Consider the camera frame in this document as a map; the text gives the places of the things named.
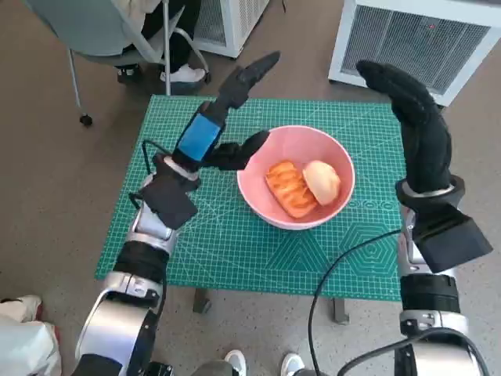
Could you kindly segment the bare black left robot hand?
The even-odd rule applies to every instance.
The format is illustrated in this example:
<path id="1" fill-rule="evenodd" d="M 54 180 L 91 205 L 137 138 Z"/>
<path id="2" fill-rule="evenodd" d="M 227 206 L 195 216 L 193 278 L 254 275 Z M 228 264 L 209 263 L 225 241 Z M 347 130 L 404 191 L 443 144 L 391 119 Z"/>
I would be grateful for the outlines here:
<path id="1" fill-rule="evenodd" d="M 264 145 L 269 132 L 261 130 L 243 144 L 220 143 L 231 109 L 237 110 L 249 98 L 250 90 L 277 64 L 280 52 L 275 51 L 255 60 L 247 67 L 238 66 L 224 80 L 215 100 L 203 102 L 179 137 L 171 157 L 188 172 L 201 168 L 239 171 L 246 168 L 251 157 Z"/>

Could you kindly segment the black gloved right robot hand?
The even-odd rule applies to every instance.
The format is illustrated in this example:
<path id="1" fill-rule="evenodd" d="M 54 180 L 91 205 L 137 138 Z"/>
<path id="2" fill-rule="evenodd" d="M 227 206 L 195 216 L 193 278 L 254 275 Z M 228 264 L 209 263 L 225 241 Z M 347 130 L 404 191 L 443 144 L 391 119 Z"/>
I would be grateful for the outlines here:
<path id="1" fill-rule="evenodd" d="M 416 193 L 447 189 L 451 184 L 451 136 L 426 86 L 386 63 L 361 60 L 356 69 L 368 88 L 387 95 L 391 101 L 401 125 L 409 188 Z"/>

